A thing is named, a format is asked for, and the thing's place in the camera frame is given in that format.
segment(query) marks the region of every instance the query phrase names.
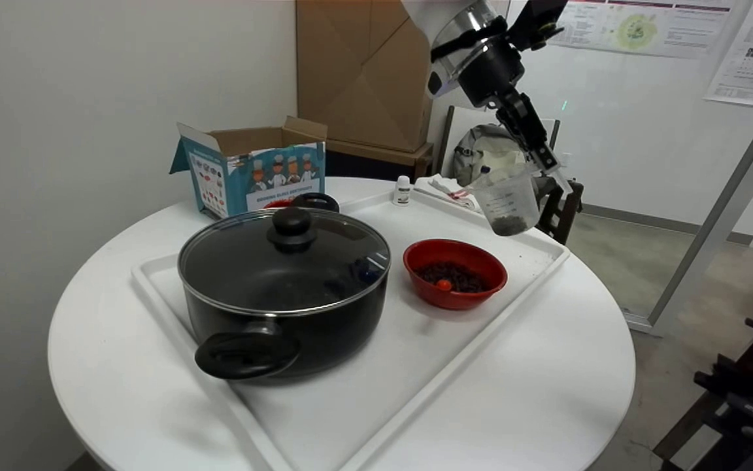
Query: metal pole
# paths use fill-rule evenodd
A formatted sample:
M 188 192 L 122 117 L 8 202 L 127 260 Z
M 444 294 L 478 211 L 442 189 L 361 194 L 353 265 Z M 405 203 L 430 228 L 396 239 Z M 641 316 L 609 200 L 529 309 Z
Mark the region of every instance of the metal pole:
M 672 324 L 678 323 L 680 307 L 685 303 L 697 282 L 706 274 L 706 268 L 712 265 L 714 254 L 722 251 L 727 236 L 739 224 L 752 200 L 753 200 L 753 141 L 746 148 L 735 172 L 729 175 L 705 228 L 693 239 L 684 265 L 672 274 L 660 303 L 650 315 L 647 323 L 655 326 L 655 332 L 672 329 Z

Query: table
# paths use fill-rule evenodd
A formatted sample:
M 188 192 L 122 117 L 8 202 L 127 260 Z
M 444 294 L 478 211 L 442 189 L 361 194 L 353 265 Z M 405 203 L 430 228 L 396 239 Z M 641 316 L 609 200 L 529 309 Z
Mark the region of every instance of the table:
M 329 177 L 342 203 L 391 184 Z M 107 240 L 51 326 L 51 377 L 76 435 L 118 471 L 251 469 L 235 423 L 133 290 L 136 265 L 176 254 L 209 220 L 191 202 Z M 620 307 L 576 257 L 536 290 L 374 469 L 586 469 L 629 413 L 637 353 Z

